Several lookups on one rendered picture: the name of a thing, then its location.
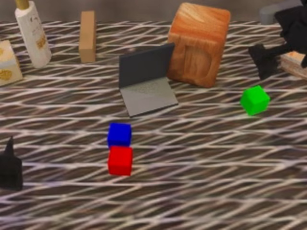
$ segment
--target white bottle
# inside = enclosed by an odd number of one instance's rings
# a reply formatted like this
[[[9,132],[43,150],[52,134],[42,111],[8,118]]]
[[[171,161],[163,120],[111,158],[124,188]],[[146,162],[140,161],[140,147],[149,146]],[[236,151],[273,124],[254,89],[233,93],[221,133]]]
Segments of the white bottle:
[[[36,6],[29,0],[15,1],[15,17],[30,60],[34,68],[44,67],[51,60],[52,54]]]

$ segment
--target gray wall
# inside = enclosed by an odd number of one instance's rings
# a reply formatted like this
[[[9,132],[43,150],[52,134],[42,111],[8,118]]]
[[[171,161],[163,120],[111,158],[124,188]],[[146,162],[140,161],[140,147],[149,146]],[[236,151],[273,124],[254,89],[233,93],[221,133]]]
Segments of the gray wall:
[[[258,21],[259,9],[282,0],[186,0],[228,9],[232,21]],[[95,10],[97,20],[172,21],[184,0],[35,0],[42,21],[79,21],[80,12]],[[0,21],[15,22],[15,1],[0,0]]]

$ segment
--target striped surface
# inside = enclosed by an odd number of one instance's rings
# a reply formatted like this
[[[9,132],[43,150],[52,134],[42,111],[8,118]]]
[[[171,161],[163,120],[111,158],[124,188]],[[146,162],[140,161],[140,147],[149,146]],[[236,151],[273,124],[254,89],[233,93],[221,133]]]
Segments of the striped surface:
[[[25,80],[0,88],[0,144],[15,137],[24,190],[0,191],[0,230],[307,229],[307,81],[259,82],[247,54],[281,44],[277,25],[230,25],[216,87],[171,86],[179,108],[129,119],[118,55],[166,42],[168,23],[100,24],[97,62],[81,65],[79,23],[44,24],[53,59],[33,69],[16,24],[0,24]],[[248,117],[244,89],[272,98]],[[131,177],[107,173],[109,122],[133,127]]]

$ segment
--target block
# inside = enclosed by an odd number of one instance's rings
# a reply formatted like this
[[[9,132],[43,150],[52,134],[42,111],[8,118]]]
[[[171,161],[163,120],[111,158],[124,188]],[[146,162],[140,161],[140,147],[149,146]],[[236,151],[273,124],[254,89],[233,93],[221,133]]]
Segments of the block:
[[[210,88],[215,84],[230,12],[182,3],[168,32],[175,43],[167,76],[170,79]]]
[[[94,11],[81,13],[79,54],[82,63],[96,61],[96,18]]]
[[[132,129],[130,124],[111,123],[107,136],[109,148],[113,145],[130,146]]]
[[[175,44],[119,57],[119,90],[130,117],[178,105],[166,73]]]
[[[259,85],[244,90],[240,99],[241,106],[249,116],[264,112],[269,102],[270,97]]]
[[[20,191],[23,188],[23,163],[15,157],[13,137],[0,155],[0,188]]]
[[[262,7],[259,11],[259,20],[262,25],[276,23],[275,14],[278,11],[287,10],[292,7],[302,6],[301,0],[284,0],[276,4]]]
[[[132,170],[133,149],[131,147],[112,146],[107,162],[109,174],[130,176]]]
[[[293,76],[307,80],[307,68],[301,67],[304,56],[295,51],[281,55],[281,68]]]
[[[11,43],[8,40],[0,42],[0,86],[22,79],[23,74]]]

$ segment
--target red cube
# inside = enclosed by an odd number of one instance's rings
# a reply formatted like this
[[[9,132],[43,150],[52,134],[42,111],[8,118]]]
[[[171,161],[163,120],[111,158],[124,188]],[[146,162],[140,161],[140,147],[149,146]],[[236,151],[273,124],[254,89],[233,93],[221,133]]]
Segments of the red cube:
[[[112,146],[107,162],[109,174],[130,176],[132,170],[133,149],[124,146]]]

